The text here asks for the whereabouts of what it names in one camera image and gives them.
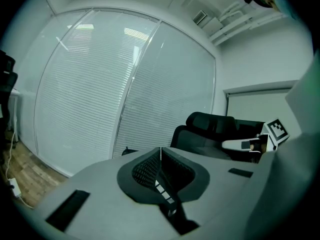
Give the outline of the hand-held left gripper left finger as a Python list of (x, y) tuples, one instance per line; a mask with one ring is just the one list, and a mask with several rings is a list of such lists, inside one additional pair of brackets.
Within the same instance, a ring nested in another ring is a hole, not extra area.
[(131, 175), (139, 185), (154, 190), (158, 185), (160, 167), (161, 151), (156, 147), (132, 161)]

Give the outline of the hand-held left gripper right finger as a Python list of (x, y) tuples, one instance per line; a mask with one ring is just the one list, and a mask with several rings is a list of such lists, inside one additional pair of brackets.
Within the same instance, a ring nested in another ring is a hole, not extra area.
[(161, 149), (161, 169), (175, 192), (189, 185), (195, 178), (194, 170), (173, 154)]

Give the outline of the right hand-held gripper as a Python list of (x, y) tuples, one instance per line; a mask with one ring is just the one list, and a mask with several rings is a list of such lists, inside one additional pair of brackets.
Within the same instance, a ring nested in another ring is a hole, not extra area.
[(261, 133), (255, 138), (225, 140), (221, 147), (225, 150), (249, 153), (266, 153), (275, 151), (278, 145), (289, 138), (281, 121), (277, 118), (270, 122), (265, 122)]

